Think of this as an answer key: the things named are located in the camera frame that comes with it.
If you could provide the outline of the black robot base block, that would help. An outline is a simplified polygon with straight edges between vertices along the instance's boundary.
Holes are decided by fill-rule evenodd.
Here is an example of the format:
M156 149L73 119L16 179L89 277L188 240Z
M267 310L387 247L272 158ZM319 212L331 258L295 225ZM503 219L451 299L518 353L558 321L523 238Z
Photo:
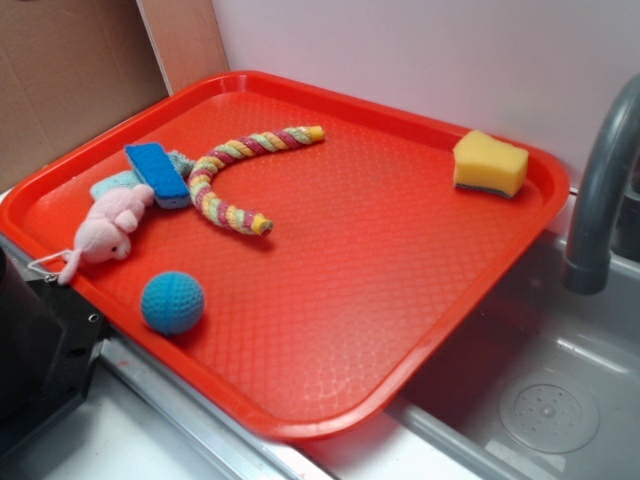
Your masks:
M68 286L26 280L1 254L1 458L87 397L105 317Z

